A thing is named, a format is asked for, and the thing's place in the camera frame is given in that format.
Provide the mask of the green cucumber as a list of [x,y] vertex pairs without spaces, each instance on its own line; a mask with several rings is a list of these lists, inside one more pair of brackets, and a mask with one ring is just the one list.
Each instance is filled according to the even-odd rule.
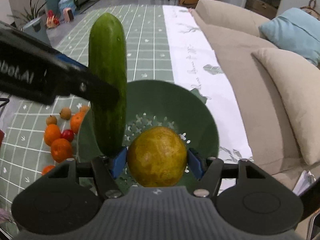
[[106,12],[95,21],[88,52],[89,72],[104,83],[91,101],[95,138],[101,153],[113,158],[122,148],[127,109],[126,38],[116,16]]

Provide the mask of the yellow-green round fruit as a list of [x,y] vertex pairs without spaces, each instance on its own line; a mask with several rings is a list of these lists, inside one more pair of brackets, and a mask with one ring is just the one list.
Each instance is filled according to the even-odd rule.
[[131,176],[143,187],[174,186],[187,166],[187,149],[176,132],[157,126],[136,137],[126,160]]

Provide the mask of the orange mandarin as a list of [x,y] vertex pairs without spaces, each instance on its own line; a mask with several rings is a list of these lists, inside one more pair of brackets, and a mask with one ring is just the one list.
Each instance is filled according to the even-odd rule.
[[42,175],[44,176],[45,174],[47,174],[48,172],[50,172],[52,169],[54,169],[55,166],[54,165],[48,165],[45,166],[42,170]]
[[49,124],[44,132],[44,142],[46,145],[51,146],[59,138],[61,138],[60,128],[56,124]]
[[78,112],[71,117],[70,127],[74,134],[78,134],[81,123],[85,117],[85,112]]
[[52,142],[50,147],[52,158],[61,163],[68,158],[73,157],[73,149],[71,143],[63,138],[56,139]]

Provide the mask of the brown longan middle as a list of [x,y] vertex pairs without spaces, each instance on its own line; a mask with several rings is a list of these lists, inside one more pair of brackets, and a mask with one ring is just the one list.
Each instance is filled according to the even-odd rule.
[[63,120],[69,120],[72,117],[72,111],[68,107],[63,107],[60,111],[60,118]]

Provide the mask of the brown longan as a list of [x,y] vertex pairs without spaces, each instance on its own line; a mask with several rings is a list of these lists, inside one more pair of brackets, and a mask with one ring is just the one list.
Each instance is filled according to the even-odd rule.
[[63,120],[69,120],[72,117],[72,111],[68,107],[63,107],[60,111],[60,118]]
[[48,116],[48,118],[46,119],[46,125],[49,126],[49,125],[57,125],[57,118],[56,116],[54,115],[50,115]]

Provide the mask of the grey trash bin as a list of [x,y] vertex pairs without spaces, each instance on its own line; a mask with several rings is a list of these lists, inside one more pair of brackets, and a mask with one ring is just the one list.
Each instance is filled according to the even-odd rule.
[[41,17],[35,18],[25,24],[22,27],[23,32],[29,34],[30,36],[40,40],[41,42],[51,46],[49,37],[46,32],[46,27],[42,22]]

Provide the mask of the pink small heater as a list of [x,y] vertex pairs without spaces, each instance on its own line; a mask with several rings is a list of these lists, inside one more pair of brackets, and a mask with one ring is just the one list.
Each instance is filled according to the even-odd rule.
[[63,18],[65,22],[72,22],[74,20],[74,15],[70,7],[63,9]]

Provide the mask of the brown longan left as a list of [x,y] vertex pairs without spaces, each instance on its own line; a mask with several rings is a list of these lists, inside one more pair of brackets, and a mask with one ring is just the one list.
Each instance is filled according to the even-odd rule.
[[48,118],[46,119],[46,125],[49,126],[49,125],[57,125],[57,118],[56,116],[54,115],[50,115],[48,116]]

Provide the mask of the long leaf potted plant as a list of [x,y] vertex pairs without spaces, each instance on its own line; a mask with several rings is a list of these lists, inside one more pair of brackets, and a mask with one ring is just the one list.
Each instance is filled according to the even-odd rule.
[[47,0],[9,1],[9,4],[11,9],[11,14],[7,14],[11,20],[9,24],[18,29],[37,18],[44,20],[44,17],[47,16]]

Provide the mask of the small red tomato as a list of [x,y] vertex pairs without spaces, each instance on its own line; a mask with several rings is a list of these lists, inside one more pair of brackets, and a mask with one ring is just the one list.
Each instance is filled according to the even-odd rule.
[[61,133],[61,138],[72,142],[74,140],[74,132],[71,129],[66,129]]

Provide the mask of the water bottle jug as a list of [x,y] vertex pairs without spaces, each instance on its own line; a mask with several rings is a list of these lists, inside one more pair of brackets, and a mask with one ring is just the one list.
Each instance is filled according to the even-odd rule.
[[59,3],[60,14],[63,15],[63,10],[65,8],[70,8],[73,15],[75,15],[76,6],[74,0],[60,0]]

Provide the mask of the beige sofa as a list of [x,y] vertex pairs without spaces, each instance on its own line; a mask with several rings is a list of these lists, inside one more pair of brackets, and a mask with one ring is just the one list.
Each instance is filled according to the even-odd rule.
[[318,178],[319,162],[304,161],[277,87],[253,56],[279,49],[259,31],[268,18],[217,0],[199,0],[191,14],[231,83],[254,162],[289,189],[304,171]]

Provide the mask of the green colander bowl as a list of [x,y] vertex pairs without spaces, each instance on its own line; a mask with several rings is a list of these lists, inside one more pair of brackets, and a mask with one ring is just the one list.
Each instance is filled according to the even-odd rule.
[[[127,84],[127,111],[123,145],[130,144],[142,132],[155,126],[164,126],[177,133],[187,149],[194,149],[201,160],[217,157],[219,134],[214,118],[196,89],[185,88],[157,80],[140,80]],[[77,136],[77,152],[80,162],[89,162],[103,156],[95,140],[92,111],[88,111]],[[176,184],[185,186],[192,193],[198,179],[187,167]],[[116,179],[123,193],[132,186],[140,186],[125,165]]]

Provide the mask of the green checkered tablecloth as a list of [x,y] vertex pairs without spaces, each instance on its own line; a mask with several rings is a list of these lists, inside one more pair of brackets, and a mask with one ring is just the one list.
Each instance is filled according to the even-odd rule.
[[[123,25],[127,42],[128,81],[173,80],[169,45],[160,5],[119,5],[92,10],[81,16],[76,25],[58,37],[61,28],[49,32],[52,45],[82,64],[88,63],[89,31],[104,12],[116,16]],[[52,105],[11,99],[5,109],[8,127],[1,144],[1,208],[9,209],[15,196],[40,178],[42,170],[54,161],[43,140],[46,118],[59,116],[68,107],[72,113],[86,105],[77,96],[59,97]]]

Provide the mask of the light blue cushion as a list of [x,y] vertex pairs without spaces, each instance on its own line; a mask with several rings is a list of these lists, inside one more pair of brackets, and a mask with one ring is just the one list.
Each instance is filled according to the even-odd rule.
[[279,49],[294,52],[319,65],[319,20],[302,9],[290,8],[259,26],[259,31]]

